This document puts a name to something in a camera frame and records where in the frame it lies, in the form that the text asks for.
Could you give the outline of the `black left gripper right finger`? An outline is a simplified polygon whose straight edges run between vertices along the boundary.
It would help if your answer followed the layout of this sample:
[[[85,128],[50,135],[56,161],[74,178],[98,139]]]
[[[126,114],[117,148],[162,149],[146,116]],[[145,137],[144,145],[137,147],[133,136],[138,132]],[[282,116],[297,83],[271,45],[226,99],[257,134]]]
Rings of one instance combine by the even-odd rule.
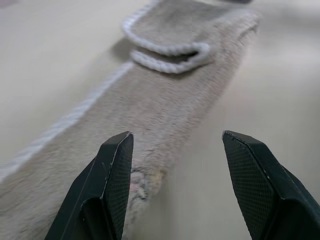
[[[261,141],[225,130],[233,191],[252,240],[320,240],[320,205]]]

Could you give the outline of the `beige towel with white trim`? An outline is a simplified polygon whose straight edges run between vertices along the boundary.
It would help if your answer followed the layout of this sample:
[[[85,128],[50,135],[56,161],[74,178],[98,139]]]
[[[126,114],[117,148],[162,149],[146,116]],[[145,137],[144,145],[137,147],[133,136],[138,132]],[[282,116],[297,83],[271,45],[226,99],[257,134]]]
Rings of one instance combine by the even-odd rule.
[[[2,171],[0,240],[45,240],[76,177],[104,142],[127,131],[133,153],[121,240],[133,240],[259,21],[248,7],[196,0],[153,0],[128,17],[130,60]]]

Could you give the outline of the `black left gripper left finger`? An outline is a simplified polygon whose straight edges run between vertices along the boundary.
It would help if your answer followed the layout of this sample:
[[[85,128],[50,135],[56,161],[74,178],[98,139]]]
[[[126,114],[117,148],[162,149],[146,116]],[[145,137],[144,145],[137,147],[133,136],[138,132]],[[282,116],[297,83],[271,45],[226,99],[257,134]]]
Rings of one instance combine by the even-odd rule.
[[[44,240],[121,240],[134,135],[112,136],[75,178]]]

